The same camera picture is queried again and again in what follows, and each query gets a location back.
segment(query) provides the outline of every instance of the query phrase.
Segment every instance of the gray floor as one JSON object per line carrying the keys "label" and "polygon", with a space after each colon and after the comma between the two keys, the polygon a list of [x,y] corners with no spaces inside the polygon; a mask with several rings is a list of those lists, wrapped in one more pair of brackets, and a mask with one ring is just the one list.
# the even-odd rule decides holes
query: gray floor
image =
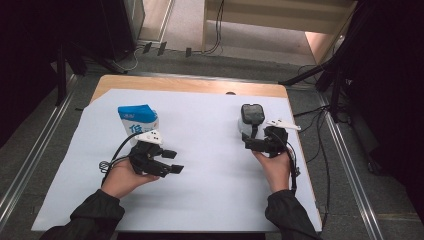
{"label": "gray floor", "polygon": [[[139,55],[140,64],[130,75],[146,72],[212,76],[222,78],[245,79],[252,82],[275,83],[297,75],[299,66],[241,60],[226,57],[192,56],[185,58],[183,52],[167,51],[156,56],[155,51]],[[99,78],[107,74],[102,67],[90,62],[89,72],[79,77],[70,104],[54,132],[38,166],[28,185],[24,189],[7,224],[0,233],[0,239],[38,239],[39,232],[30,228],[36,218],[37,209],[66,154],[73,132],[76,129],[81,111],[88,105]],[[292,110],[299,113],[320,106],[318,93],[311,85],[299,83],[288,88]],[[39,105],[35,112],[22,124],[9,142],[0,149],[0,194],[3,195],[18,173],[32,145],[53,111],[56,92],[53,91]],[[309,125],[314,115],[299,117],[297,124],[303,128]],[[349,148],[356,170],[371,201],[385,239],[424,239],[423,225],[416,216],[405,190],[390,176],[375,176],[368,172],[364,153],[360,148],[353,130],[346,124],[340,124],[344,140]],[[331,192],[328,220],[322,237],[324,239],[369,239],[361,213],[354,199],[349,181],[329,128],[324,123],[321,130],[325,152],[329,160]],[[300,134],[305,158],[310,159],[317,151],[318,138],[316,128]],[[326,168],[322,152],[318,158],[308,164],[318,206],[324,211],[327,196]],[[267,239],[279,239],[276,234],[268,234]]]}

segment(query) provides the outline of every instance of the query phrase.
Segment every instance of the metal frame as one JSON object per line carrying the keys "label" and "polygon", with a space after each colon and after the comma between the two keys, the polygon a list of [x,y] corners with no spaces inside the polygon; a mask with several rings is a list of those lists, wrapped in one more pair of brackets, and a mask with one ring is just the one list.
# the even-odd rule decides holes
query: metal frame
{"label": "metal frame", "polygon": [[[318,96],[322,106],[329,104],[327,98],[322,93],[318,93]],[[370,201],[368,200],[358,173],[355,170],[355,165],[344,142],[339,125],[334,123],[329,114],[326,115],[326,120],[334,143],[336,144],[337,151],[339,152],[340,160],[342,161],[343,168],[346,172],[350,187],[352,188],[356,203],[358,204],[359,212],[361,213],[365,228],[368,231],[368,235],[370,239],[383,240],[384,237],[378,224],[377,217]]]}
{"label": "metal frame", "polygon": [[72,75],[67,86],[67,88],[69,89],[69,94],[65,97],[62,103],[59,106],[55,107],[55,109],[53,110],[37,141],[35,142],[30,153],[22,164],[21,169],[19,170],[12,184],[9,186],[9,189],[7,190],[6,194],[1,199],[0,233],[3,231],[7,220],[12,214],[13,209],[18,203],[26,185],[29,182],[29,179],[31,178],[35,168],[37,167],[37,164],[40,161],[40,158],[43,155],[47,144],[53,136],[66,109],[68,108],[77,82],[77,76]]}
{"label": "metal frame", "polygon": [[[220,78],[220,77],[203,77],[203,76],[190,76],[190,75],[176,75],[176,74],[158,74],[158,73],[142,73],[137,76],[148,76],[148,77],[168,77],[168,78],[189,78],[189,79],[202,79],[202,80],[224,80],[224,81],[236,81],[236,82],[253,82],[253,83],[264,83],[264,84],[277,84],[277,82],[270,81],[260,81],[260,80],[246,80],[246,79],[236,79],[236,78]],[[2,232],[8,218],[10,217],[14,207],[21,194],[23,193],[29,179],[32,176],[41,156],[44,153],[44,150],[47,147],[53,133],[55,132],[60,120],[62,119],[72,96],[74,93],[75,86],[78,83],[78,78],[76,75],[72,75],[68,83],[69,94],[66,96],[61,105],[55,108],[51,114],[48,122],[46,123],[43,131],[35,142],[33,148],[25,159],[24,164],[16,175],[11,186],[7,190],[4,197],[0,202],[0,233]],[[313,87],[309,86],[292,86],[288,89],[296,90],[311,90]],[[322,94],[318,93],[319,100],[322,106],[328,105],[327,98]],[[349,183],[352,188],[353,195],[358,204],[359,211],[361,213],[362,219],[364,221],[365,227],[368,231],[370,239],[383,240],[381,229],[379,227],[377,217],[374,213],[374,210],[371,206],[371,203],[365,193],[365,190],[361,184],[359,176],[355,170],[354,163],[350,156],[350,153],[347,149],[347,146],[344,142],[342,133],[338,124],[335,124],[331,116],[326,116],[327,124],[329,126],[331,135],[336,144],[337,151],[340,155],[343,167],[346,172],[346,176],[349,180]]]}
{"label": "metal frame", "polygon": [[169,1],[169,5],[168,5],[168,8],[166,10],[165,17],[164,17],[162,24],[161,24],[161,27],[160,27],[159,38],[158,39],[141,39],[140,36],[139,36],[139,38],[137,40],[138,45],[142,45],[145,42],[153,42],[153,43],[157,43],[157,44],[160,44],[162,42],[166,26],[168,25],[169,17],[171,15],[171,10],[172,10],[172,7],[174,6],[174,2],[175,2],[175,0]]}

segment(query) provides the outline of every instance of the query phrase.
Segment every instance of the hand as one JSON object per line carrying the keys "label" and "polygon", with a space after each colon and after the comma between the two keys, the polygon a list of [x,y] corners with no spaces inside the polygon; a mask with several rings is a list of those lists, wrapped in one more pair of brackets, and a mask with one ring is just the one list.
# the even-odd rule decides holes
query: hand
{"label": "hand", "polygon": [[268,158],[260,152],[252,153],[261,163],[272,193],[289,189],[290,158],[287,152],[274,158]]}
{"label": "hand", "polygon": [[113,166],[101,190],[112,197],[122,198],[137,187],[158,179],[158,176],[150,174],[136,174],[131,166],[130,160],[127,159]]}

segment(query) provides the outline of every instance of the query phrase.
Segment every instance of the black tripod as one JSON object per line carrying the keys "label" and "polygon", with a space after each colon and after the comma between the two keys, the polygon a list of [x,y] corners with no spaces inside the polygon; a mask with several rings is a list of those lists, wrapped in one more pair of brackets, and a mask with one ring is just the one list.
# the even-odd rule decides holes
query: black tripod
{"label": "black tripod", "polygon": [[330,60],[292,79],[286,81],[279,81],[278,84],[290,86],[308,77],[314,76],[317,73],[322,72],[320,78],[315,84],[315,88],[318,91],[323,92],[327,90],[327,88],[331,85],[331,82],[334,82],[329,112],[333,117],[334,122],[337,123],[337,110],[340,88],[343,79],[345,79],[346,66],[349,63],[349,59],[347,59],[347,56],[350,56],[352,52],[355,51],[354,46],[355,44],[357,44],[361,36],[360,31],[362,27],[367,23],[369,17],[373,14],[375,7],[376,4],[366,4],[365,2],[357,7],[354,12],[357,13],[355,21],[350,25],[345,40]]}

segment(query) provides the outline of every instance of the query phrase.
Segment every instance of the black curtain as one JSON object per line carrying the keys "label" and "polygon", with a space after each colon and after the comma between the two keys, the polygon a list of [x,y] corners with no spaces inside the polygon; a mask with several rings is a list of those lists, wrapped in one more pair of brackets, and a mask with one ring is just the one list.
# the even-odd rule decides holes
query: black curtain
{"label": "black curtain", "polygon": [[405,185],[423,221],[424,3],[370,2],[378,5],[345,58],[353,82],[344,88],[379,143],[370,156]]}

